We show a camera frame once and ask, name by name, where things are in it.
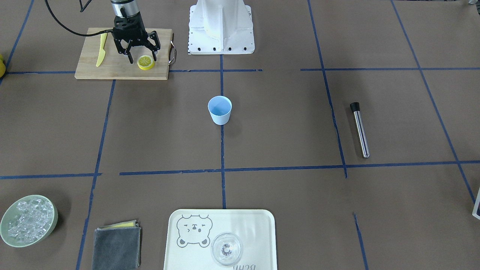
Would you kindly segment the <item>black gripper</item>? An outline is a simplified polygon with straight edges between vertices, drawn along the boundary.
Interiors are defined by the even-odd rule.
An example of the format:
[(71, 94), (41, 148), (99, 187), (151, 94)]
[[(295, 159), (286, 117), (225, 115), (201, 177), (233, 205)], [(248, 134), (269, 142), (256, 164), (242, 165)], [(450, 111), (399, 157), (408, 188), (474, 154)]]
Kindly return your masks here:
[(130, 64), (133, 64), (130, 50), (138, 46), (151, 50), (153, 60), (157, 61), (157, 54), (161, 49), (158, 33), (157, 31), (146, 32), (140, 14), (126, 18), (115, 16), (112, 36), (118, 53), (126, 56)]

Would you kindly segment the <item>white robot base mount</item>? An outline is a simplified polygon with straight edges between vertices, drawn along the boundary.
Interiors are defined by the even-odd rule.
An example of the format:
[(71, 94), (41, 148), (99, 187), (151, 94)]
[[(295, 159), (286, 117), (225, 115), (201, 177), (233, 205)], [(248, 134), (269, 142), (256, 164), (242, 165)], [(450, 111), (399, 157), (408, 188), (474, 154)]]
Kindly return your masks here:
[(199, 0), (190, 7), (187, 52), (240, 55), (255, 52), (252, 9), (243, 0)]

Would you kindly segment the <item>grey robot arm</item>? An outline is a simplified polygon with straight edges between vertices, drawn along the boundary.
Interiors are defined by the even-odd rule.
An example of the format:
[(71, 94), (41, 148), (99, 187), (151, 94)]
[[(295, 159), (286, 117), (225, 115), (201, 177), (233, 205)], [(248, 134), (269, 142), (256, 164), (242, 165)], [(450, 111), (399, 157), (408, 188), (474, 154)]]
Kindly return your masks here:
[(161, 49), (156, 31), (147, 32), (135, 0), (112, 0), (115, 12), (112, 37), (119, 54), (127, 56), (133, 64), (132, 47), (146, 47), (151, 51), (153, 60), (157, 60), (157, 52)]

